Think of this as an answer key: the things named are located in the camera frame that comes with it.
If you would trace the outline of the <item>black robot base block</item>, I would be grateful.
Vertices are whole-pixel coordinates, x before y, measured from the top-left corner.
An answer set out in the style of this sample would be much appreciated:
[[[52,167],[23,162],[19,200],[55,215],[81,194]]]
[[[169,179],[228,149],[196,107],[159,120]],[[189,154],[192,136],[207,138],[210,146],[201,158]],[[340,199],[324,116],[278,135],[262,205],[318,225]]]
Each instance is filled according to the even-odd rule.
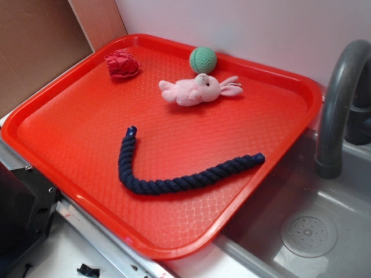
[[[49,236],[59,190],[31,167],[1,165],[1,271]]]

